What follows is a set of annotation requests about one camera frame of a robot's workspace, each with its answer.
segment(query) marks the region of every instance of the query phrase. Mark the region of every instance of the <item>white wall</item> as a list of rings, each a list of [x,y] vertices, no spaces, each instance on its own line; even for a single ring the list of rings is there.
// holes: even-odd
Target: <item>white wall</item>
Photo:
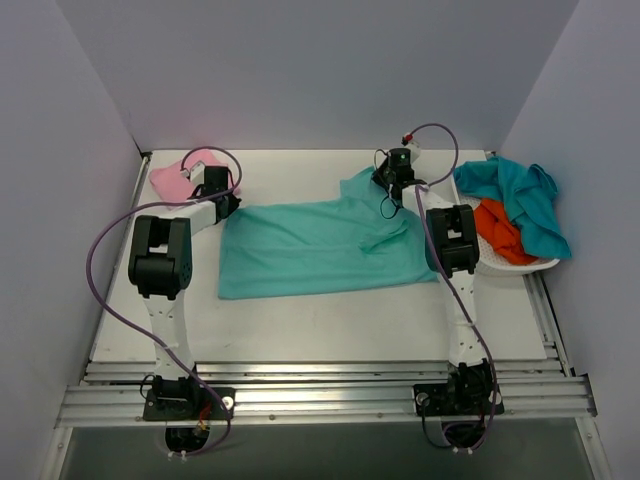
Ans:
[[[140,157],[58,7],[0,6],[0,476],[37,477],[98,306],[84,259]],[[98,256],[104,291],[119,238]]]
[[[496,148],[577,0],[58,3],[143,149]]]
[[[618,479],[640,475],[640,2],[581,0],[503,153],[561,189],[574,259],[547,275]]]

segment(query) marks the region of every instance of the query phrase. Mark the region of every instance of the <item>teal cloth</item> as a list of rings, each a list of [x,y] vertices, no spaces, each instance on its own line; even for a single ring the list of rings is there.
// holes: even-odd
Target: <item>teal cloth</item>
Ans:
[[[454,178],[461,193],[504,204],[507,217],[520,229],[522,246],[529,255],[571,257],[553,211],[558,187],[540,165],[526,168],[506,158],[492,157],[459,166]]]
[[[435,279],[425,259],[420,219],[380,214],[383,189],[373,168],[340,182],[328,202],[253,206],[231,215],[220,246],[218,296],[305,295]],[[385,202],[386,216],[393,207]]]

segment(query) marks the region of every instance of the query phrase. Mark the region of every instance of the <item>black motor joint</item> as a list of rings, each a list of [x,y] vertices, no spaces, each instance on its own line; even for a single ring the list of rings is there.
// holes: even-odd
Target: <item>black motor joint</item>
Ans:
[[[204,167],[204,182],[198,185],[191,198],[205,198],[229,190],[229,168],[224,165]],[[240,206],[241,200],[228,193],[213,200],[216,204],[216,223],[229,217]]]
[[[459,415],[481,414],[490,403],[492,391],[493,377],[486,359],[473,367],[462,363],[449,373],[447,410]]]
[[[389,193],[395,203],[402,204],[402,190],[410,185],[423,184],[416,180],[411,167],[411,150],[392,148],[382,164],[373,172],[372,180]]]

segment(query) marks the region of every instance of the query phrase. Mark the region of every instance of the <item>metal frame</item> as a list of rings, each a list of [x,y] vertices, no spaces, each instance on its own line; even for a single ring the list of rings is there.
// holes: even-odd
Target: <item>metal frame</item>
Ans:
[[[129,205],[130,209],[134,208],[138,201],[140,200],[140,195],[142,194],[142,187],[144,185],[145,180],[147,179],[147,174],[149,173],[149,164],[151,163],[151,157],[153,153],[145,153],[142,157],[142,163],[140,164],[140,171],[138,172],[138,179],[136,180],[136,186],[133,188],[133,193],[131,194],[131,203]],[[120,249],[118,250],[118,255],[116,256],[115,263],[113,264],[113,269],[111,270],[111,277],[109,278],[109,289],[107,290],[107,296],[105,297],[107,302],[111,299],[111,294],[113,293],[113,286],[115,284],[116,272],[118,271],[118,265],[120,265],[120,261],[122,260],[122,256],[124,255],[124,251],[126,248],[127,238],[129,238],[129,230],[133,225],[134,217],[129,217],[126,221],[126,226],[124,229],[124,233],[122,236],[122,242],[120,243]],[[91,350],[89,351],[88,358],[92,358],[93,354],[96,351],[98,346],[98,338],[100,336],[100,331],[102,330],[102,322],[104,321],[104,315],[102,315],[102,311],[100,311],[100,316],[98,320],[98,326],[93,335],[93,343],[91,344]]]
[[[135,192],[145,179],[143,168]],[[528,275],[525,284],[547,358],[497,362],[506,413],[496,420],[574,418],[594,477],[609,480],[589,380],[571,370],[541,276]],[[73,428],[157,428],[158,423],[141,419],[138,387],[153,367],[144,362],[89,362],[82,385],[67,389],[41,478],[59,477]],[[411,387],[442,382],[447,375],[444,361],[204,363],[198,368],[205,381],[237,389],[234,425],[419,422]]]

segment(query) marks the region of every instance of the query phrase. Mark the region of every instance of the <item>purple cable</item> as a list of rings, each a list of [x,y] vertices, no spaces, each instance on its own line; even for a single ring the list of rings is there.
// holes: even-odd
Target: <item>purple cable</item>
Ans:
[[[122,215],[122,216],[116,218],[115,220],[113,220],[111,223],[109,223],[98,234],[96,239],[91,244],[91,247],[89,248],[89,253],[87,254],[87,263],[86,263],[86,268],[85,268],[86,276],[87,276],[87,283],[89,284],[89,289],[91,290],[91,293],[93,294],[95,299],[98,301],[100,306],[102,306],[103,309],[105,309],[107,312],[109,312],[111,315],[113,315],[116,319],[118,319],[119,321],[124,323],[127,327],[133,328],[136,332],[141,333],[145,337],[150,338],[155,343],[160,345],[164,349],[164,351],[167,352],[167,355],[171,358],[171,360],[173,360],[175,362],[175,364],[178,365],[178,367],[180,367],[182,370],[184,370],[184,372],[187,375],[189,375],[191,378],[193,378],[202,388],[204,388],[207,391],[207,393],[209,393],[209,395],[211,395],[213,397],[213,399],[218,403],[218,405],[220,405],[220,408],[222,408],[222,411],[225,414],[225,419],[227,421],[227,428],[226,428],[225,432],[220,436],[220,438],[218,438],[214,442],[210,442],[209,443],[209,439],[207,439],[207,443],[201,449],[196,450],[194,452],[188,452],[188,453],[186,453],[186,456],[192,456],[192,455],[197,455],[197,454],[200,454],[200,453],[204,453],[205,451],[208,451],[208,450],[220,445],[227,438],[229,433],[231,432],[231,414],[229,413],[229,410],[227,409],[227,407],[225,406],[224,402],[220,398],[220,395],[218,395],[215,392],[215,390],[213,390],[213,388],[211,388],[209,385],[207,385],[207,383],[204,380],[202,380],[196,373],[194,373],[189,367],[187,367],[184,363],[182,363],[182,361],[180,361],[180,359],[176,356],[176,354],[171,351],[171,349],[164,342],[164,340],[162,340],[157,335],[154,335],[152,332],[150,332],[148,330],[145,330],[144,328],[140,327],[139,325],[136,325],[131,320],[127,320],[124,316],[122,316],[121,314],[119,314],[113,308],[111,308],[109,306],[107,301],[104,298],[102,298],[102,295],[100,295],[100,292],[98,292],[98,289],[97,289],[97,287],[95,285],[95,282],[93,280],[93,274],[91,272],[91,266],[93,264],[93,256],[95,254],[95,251],[98,248],[98,245],[100,244],[102,239],[107,235],[107,233],[109,233],[109,231],[111,231],[111,229],[113,227],[115,227],[116,225],[118,225],[121,221],[129,218],[130,216],[136,214],[137,212],[139,212],[141,210],[145,210],[147,208],[151,208],[151,207],[184,207],[184,206],[188,206],[188,205],[193,205],[195,203],[215,200],[216,198],[220,198],[220,197],[222,197],[224,195],[228,195],[230,193],[233,193],[233,191],[238,187],[238,185],[240,185],[240,182],[242,180],[242,167],[240,166],[240,162],[238,162],[236,157],[233,156],[230,152],[228,152],[224,148],[211,147],[211,146],[194,148],[193,150],[190,150],[189,152],[187,152],[187,154],[182,159],[182,162],[184,163],[184,161],[191,154],[193,154],[195,152],[198,152],[200,150],[205,150],[205,149],[206,150],[215,150],[217,152],[224,153],[229,158],[231,158],[231,160],[233,160],[233,162],[238,167],[238,181],[236,183],[232,184],[231,187],[229,189],[225,190],[224,192],[218,192],[218,193],[215,193],[213,195],[209,195],[208,197],[199,198],[197,200],[189,200],[189,201],[186,201],[186,202],[151,202],[151,203],[146,203],[144,205],[138,205],[137,207],[135,207],[135,208],[131,209],[130,211],[128,211],[127,213],[125,213],[124,215]]]
[[[496,403],[497,403],[497,399],[498,399],[498,378],[496,376],[496,366],[495,363],[493,361],[493,357],[491,356],[491,352],[489,351],[489,347],[487,346],[487,342],[485,342],[484,338],[482,337],[482,335],[480,334],[480,331],[478,330],[478,327],[475,326],[475,324],[473,323],[473,320],[471,319],[471,315],[469,315],[469,312],[467,311],[466,307],[464,306],[464,303],[462,302],[462,299],[460,298],[460,295],[458,295],[458,292],[456,291],[456,287],[453,286],[453,284],[451,283],[451,280],[449,280],[449,277],[447,277],[447,274],[444,271],[444,268],[442,268],[442,264],[440,263],[440,260],[438,259],[438,255],[436,253],[436,249],[435,246],[433,245],[433,239],[431,238],[431,233],[429,232],[429,225],[427,224],[427,218],[424,212],[424,208],[422,206],[422,199],[420,198],[420,190],[423,191],[428,191],[428,188],[425,188],[421,185],[416,185],[416,201],[418,202],[418,211],[420,213],[420,220],[422,221],[422,228],[424,229],[424,234],[425,237],[427,237],[427,245],[429,246],[429,253],[431,254],[431,258],[434,260],[436,267],[438,268],[438,272],[440,273],[440,275],[442,276],[442,278],[444,279],[445,283],[447,284],[447,286],[451,289],[451,293],[453,294],[453,296],[455,297],[456,301],[458,302],[458,304],[460,305],[460,309],[462,310],[462,313],[464,314],[465,318],[467,319],[467,322],[469,322],[471,328],[473,329],[473,333],[476,334],[476,337],[478,337],[478,340],[480,341],[480,344],[482,345],[482,348],[484,348],[484,351],[487,353],[487,360],[489,361],[489,368],[491,369],[491,375],[493,376],[493,395],[492,395],[492,399],[491,399],[491,410],[489,411],[489,420],[487,420],[487,424],[485,426],[484,432],[482,433],[482,436],[478,439],[478,441],[472,445],[471,447],[469,447],[471,450],[476,450],[477,448],[479,448],[484,441],[487,438],[487,434],[489,432],[489,428],[491,427],[491,424],[493,423],[493,417],[495,416],[496,413]],[[442,430],[442,434],[444,435],[445,438],[447,438],[446,434],[447,431],[453,427],[456,426],[460,426],[460,425],[468,425],[469,422],[454,422],[454,423],[450,423],[449,425],[447,425],[443,430]]]
[[[451,165],[451,169],[447,172],[447,174],[444,177],[439,178],[435,182],[429,183],[429,186],[432,187],[433,185],[437,185],[439,183],[444,182],[447,178],[449,178],[451,175],[453,175],[453,171],[458,166],[458,157],[460,156],[460,147],[458,146],[458,139],[453,134],[451,129],[449,127],[447,127],[446,125],[443,125],[442,123],[435,123],[435,122],[434,123],[423,123],[422,125],[419,125],[416,128],[414,128],[413,130],[411,130],[409,132],[409,135],[413,136],[413,135],[416,134],[416,132],[419,132],[423,128],[428,128],[428,127],[438,127],[438,128],[441,128],[442,130],[444,130],[445,132],[447,132],[449,134],[449,136],[451,137],[451,140],[453,140],[453,145],[454,145],[455,151],[456,151],[456,156],[453,159],[453,164]]]

